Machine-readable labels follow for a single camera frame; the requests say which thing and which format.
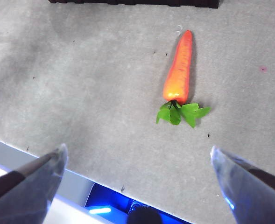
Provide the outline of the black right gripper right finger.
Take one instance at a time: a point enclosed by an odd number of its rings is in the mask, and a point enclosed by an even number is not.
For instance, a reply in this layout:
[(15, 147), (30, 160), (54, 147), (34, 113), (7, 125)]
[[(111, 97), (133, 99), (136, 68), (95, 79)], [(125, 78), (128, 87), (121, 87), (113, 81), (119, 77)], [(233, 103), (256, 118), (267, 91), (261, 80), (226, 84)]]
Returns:
[(275, 175), (213, 146), (211, 164), (238, 224), (275, 224)]

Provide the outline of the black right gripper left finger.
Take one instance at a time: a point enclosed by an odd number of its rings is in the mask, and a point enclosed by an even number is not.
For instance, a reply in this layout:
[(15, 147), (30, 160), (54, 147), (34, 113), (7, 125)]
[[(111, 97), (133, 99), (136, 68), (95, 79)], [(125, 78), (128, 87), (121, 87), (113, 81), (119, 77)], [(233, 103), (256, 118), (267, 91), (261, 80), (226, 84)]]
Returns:
[(68, 149), (63, 143), (0, 176), (0, 224), (41, 224), (63, 178)]

